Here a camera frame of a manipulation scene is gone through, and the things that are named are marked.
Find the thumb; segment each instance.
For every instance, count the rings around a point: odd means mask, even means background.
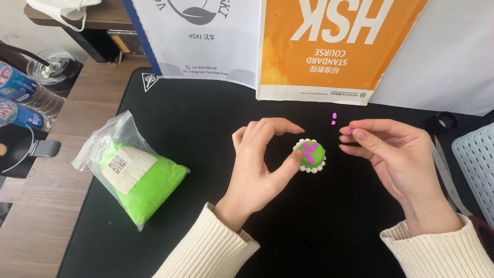
[[[283,162],[283,164],[273,173],[271,173],[270,179],[276,186],[282,186],[283,188],[293,178],[293,176],[300,171],[300,162],[302,162],[303,153],[301,150],[292,152]]]
[[[362,147],[379,156],[384,161],[390,161],[398,156],[398,152],[395,147],[390,146],[381,138],[366,130],[355,129],[352,135]]]

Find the orange book cover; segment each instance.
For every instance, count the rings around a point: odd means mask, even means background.
[[[263,0],[264,100],[367,105],[428,0]]]

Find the woman's right hand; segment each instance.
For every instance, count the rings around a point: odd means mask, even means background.
[[[410,236],[459,230],[462,225],[441,190],[429,134],[393,120],[352,121],[340,130],[344,152],[367,158],[403,207]]]

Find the white mask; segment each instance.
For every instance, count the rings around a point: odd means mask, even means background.
[[[72,28],[72,30],[80,32],[84,30],[84,24],[86,23],[86,7],[97,5],[101,3],[101,0],[27,0],[27,3],[34,9],[44,12],[56,21]],[[82,27],[78,29],[70,25],[62,16],[70,20],[82,18]]]

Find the white plastic basket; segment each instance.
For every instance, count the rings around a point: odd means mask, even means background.
[[[494,123],[456,139],[452,149],[487,223],[494,229]]]

